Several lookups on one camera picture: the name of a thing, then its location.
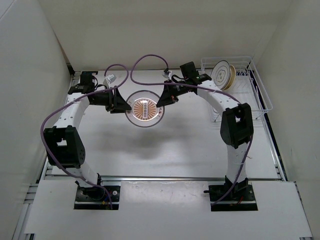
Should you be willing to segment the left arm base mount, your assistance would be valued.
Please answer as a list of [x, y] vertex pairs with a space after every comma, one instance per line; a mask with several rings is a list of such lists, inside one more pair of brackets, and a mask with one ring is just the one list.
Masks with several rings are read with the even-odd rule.
[[104, 185], [108, 194], [99, 187], [82, 187], [75, 181], [77, 190], [74, 199], [73, 208], [75, 210], [108, 210], [116, 211], [120, 206], [120, 185]]

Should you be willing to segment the cream yellow plate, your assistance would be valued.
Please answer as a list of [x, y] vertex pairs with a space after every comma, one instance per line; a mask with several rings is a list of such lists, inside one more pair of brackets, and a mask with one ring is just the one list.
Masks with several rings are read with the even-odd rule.
[[236, 69], [233, 65], [230, 65], [230, 77], [228, 79], [227, 84], [222, 88], [222, 90], [223, 91], [228, 90], [234, 83], [235, 78], [236, 78]]

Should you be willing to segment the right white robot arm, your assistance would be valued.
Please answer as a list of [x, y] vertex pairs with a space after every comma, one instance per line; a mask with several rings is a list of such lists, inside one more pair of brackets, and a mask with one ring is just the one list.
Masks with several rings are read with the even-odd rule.
[[180, 70], [182, 77], [174, 75], [168, 68], [163, 71], [167, 80], [163, 83], [163, 92], [157, 106], [172, 105], [178, 101], [179, 96], [194, 92], [219, 113], [220, 136], [227, 146], [224, 193], [230, 200], [236, 200], [248, 185], [246, 158], [254, 134], [251, 106], [248, 103], [240, 103], [220, 88], [220, 84], [231, 77], [229, 64], [215, 66], [212, 75], [199, 73], [193, 62], [181, 65]]

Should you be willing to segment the white plate green rim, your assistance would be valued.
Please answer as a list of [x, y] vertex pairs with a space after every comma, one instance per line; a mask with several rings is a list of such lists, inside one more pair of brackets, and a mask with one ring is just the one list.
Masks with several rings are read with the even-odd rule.
[[210, 74], [212, 81], [220, 90], [223, 90], [227, 86], [230, 76], [231, 67], [226, 60], [219, 61]]

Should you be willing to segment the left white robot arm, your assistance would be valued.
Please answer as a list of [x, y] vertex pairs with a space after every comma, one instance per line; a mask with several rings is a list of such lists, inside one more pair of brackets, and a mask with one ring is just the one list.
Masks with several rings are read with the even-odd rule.
[[98, 87], [96, 73], [82, 72], [78, 84], [68, 91], [59, 119], [53, 127], [44, 128], [41, 135], [49, 163], [76, 178], [79, 187], [88, 188], [87, 194], [93, 200], [103, 198], [105, 188], [99, 174], [85, 161], [86, 150], [78, 133], [83, 115], [90, 105], [104, 106], [112, 114], [132, 109], [117, 87], [108, 89], [105, 86], [103, 90], [97, 90]]

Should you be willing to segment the metal rail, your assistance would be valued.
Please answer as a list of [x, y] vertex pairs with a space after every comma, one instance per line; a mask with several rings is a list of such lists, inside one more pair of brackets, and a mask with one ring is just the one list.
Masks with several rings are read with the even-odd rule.
[[[44, 180], [65, 180], [68, 176], [61, 174], [48, 174]], [[103, 181], [209, 181], [222, 182], [224, 177], [152, 177], [152, 176], [102, 176]], [[280, 181], [280, 178], [249, 178], [249, 181]]]

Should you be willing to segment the orange sunburst plate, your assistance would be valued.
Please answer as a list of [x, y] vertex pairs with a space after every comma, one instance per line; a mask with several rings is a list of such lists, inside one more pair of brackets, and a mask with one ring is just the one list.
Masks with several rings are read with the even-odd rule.
[[126, 100], [131, 110], [125, 116], [133, 125], [150, 128], [157, 125], [164, 117], [165, 107], [157, 107], [160, 97], [153, 91], [140, 90], [132, 93]]

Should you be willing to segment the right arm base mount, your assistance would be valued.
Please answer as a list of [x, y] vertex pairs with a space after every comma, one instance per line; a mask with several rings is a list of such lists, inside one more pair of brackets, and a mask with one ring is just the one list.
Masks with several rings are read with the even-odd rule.
[[258, 205], [253, 186], [246, 177], [243, 181], [237, 182], [234, 188], [223, 199], [217, 202], [232, 186], [232, 182], [225, 177], [223, 185], [209, 185], [204, 194], [209, 195], [212, 212], [247, 212], [258, 211]]

